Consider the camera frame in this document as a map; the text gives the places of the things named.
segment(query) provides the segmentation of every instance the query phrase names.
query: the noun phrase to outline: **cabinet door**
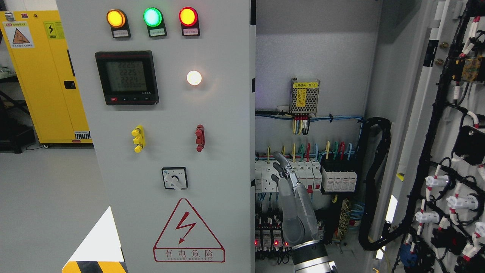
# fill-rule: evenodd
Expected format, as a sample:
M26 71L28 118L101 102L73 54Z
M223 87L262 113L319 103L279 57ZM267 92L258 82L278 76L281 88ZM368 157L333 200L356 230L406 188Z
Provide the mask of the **cabinet door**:
M89 131L86 114L79 94L75 73L72 69L64 37L64 30L58 11L45 11L43 19L45 35L48 38L50 51L57 68L62 93L65 98L67 110L71 118L74 131Z
M27 13L28 18L22 18L22 13ZM4 22L1 27L39 140L41 143L56 143L60 139L74 139L63 89L42 23L44 12L15 12L14 15L16 21L11 23L27 22L28 30L23 28L22 31L30 32L31 35L25 35L32 36L33 47L12 48L14 37L5 35L5 28L15 26L7 27L5 23L10 22Z

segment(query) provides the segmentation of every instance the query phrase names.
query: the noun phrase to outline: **robotic arm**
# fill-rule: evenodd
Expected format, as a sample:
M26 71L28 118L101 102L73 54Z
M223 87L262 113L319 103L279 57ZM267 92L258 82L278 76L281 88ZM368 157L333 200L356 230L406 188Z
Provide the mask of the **robotic arm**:
M271 178L278 185L283 210L283 237L292 249L296 273L337 273L330 267L325 245L318 239L318 224L310 197L289 161L279 152L273 167L280 177Z

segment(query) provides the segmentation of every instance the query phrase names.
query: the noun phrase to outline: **warning sticker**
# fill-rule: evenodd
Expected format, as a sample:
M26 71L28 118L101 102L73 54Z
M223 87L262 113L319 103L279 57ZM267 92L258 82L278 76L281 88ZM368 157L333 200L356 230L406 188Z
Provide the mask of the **warning sticker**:
M32 35L27 22L3 22L11 48L33 48Z
M46 27L47 38L65 39L61 21L44 21L44 26Z
M162 230L153 256L157 262L226 261L226 251L190 202L181 198Z
M305 107L307 104L307 90L297 89L296 91L296 107Z

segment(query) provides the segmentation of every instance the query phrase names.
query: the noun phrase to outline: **gray floor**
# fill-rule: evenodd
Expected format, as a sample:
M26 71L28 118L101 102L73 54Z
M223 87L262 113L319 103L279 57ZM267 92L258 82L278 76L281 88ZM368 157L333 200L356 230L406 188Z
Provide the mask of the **gray floor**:
M0 273L60 273L107 207L94 149L0 154Z

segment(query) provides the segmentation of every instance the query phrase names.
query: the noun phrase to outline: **red indicator light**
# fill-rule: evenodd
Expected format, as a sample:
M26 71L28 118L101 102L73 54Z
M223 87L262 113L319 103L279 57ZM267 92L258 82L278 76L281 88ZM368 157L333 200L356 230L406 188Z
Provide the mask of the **red indicator light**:
M180 10L178 18L180 19L182 25L192 27L195 25L195 23L197 23L198 20L197 11L195 11L195 9L192 7L185 7Z

